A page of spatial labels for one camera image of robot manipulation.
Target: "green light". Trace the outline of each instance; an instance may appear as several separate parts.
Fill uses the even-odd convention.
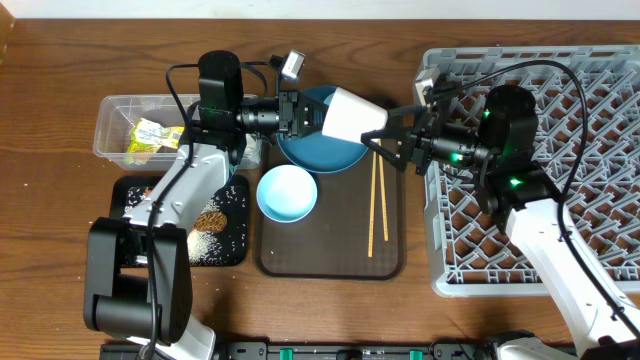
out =
[[[458,162],[464,160],[464,156],[462,154],[453,153],[451,154],[451,161]]]
[[[511,178],[511,180],[509,180],[509,182],[511,183],[511,186],[516,187],[520,184],[522,184],[522,181],[516,179],[516,178]]]

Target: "wooden table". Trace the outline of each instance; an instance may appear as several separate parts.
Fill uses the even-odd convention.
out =
[[[214,49],[248,61],[296,48],[309,55],[302,87],[338,84],[406,105],[430,48],[633,43],[638,22],[18,20],[0,68],[0,358],[95,359],[109,339],[82,320],[87,232],[108,214],[113,183],[124,175],[92,152],[96,116],[107,95],[168,93],[169,64]],[[178,92],[198,91],[195,71],[174,79]],[[258,86],[247,77],[247,92]],[[192,269],[193,313],[232,338],[274,342],[429,343],[516,329],[569,342],[549,297],[433,292],[424,190],[413,171],[405,184],[407,266],[396,279],[275,279],[250,253],[237,267]],[[254,188],[259,176],[250,176]]]

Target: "chopsticks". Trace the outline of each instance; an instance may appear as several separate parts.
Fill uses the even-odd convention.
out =
[[[367,255],[373,257],[373,228],[376,209],[376,160],[380,158],[380,196],[382,197],[382,221],[384,227],[384,241],[389,241],[389,226],[387,223],[387,194],[384,186],[384,160],[381,155],[373,154],[371,169],[371,204],[369,208],[369,248]]]

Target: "blue bowl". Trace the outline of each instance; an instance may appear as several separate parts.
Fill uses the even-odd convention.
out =
[[[291,223],[311,212],[318,199],[318,186],[304,169],[282,165],[264,174],[256,197],[258,207],[269,219]]]
[[[329,105],[335,91],[335,86],[321,86],[306,90],[304,94]],[[285,140],[281,135],[277,139],[282,153],[289,161],[319,174],[346,170],[367,153],[367,147],[363,144],[324,136],[321,132],[299,140]]]

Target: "white wall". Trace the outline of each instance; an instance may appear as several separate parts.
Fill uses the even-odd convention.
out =
[[[640,0],[0,0],[16,18],[640,20]]]

